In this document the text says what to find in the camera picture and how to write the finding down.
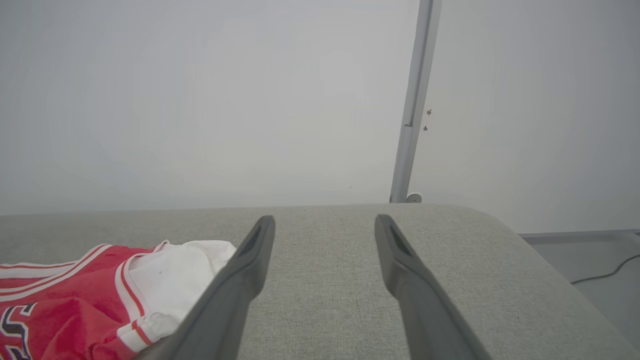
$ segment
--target gray upholstered table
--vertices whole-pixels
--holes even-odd
[[[243,240],[262,215],[276,238],[241,359],[406,359],[373,224],[391,215],[496,359],[639,359],[613,326],[495,218],[436,204],[132,211],[0,217],[0,263],[57,263],[100,243]],[[162,344],[141,357],[153,358]]]

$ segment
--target red basketball jersey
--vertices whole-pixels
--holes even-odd
[[[0,359],[134,357],[175,331],[235,251],[225,241],[192,242],[149,250],[99,245],[71,263],[0,265]],[[215,251],[202,245],[208,242]],[[183,282],[186,295],[172,297]]]

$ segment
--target gray floor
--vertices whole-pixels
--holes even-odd
[[[636,234],[526,238],[569,281],[608,274],[640,254]],[[640,258],[614,276],[576,284],[587,298],[636,348],[640,348]]]

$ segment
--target printed number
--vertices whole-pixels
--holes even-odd
[[[29,327],[20,320],[30,316],[35,304],[7,307],[2,314],[1,359],[31,360]]]

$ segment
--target gray pole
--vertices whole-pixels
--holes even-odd
[[[415,146],[418,143],[424,101],[427,97],[427,85],[429,85],[429,73],[433,61],[441,7],[442,0],[420,0],[411,67],[409,68],[409,85],[404,100],[400,141],[398,142],[396,167],[389,202],[405,202],[409,189]]]

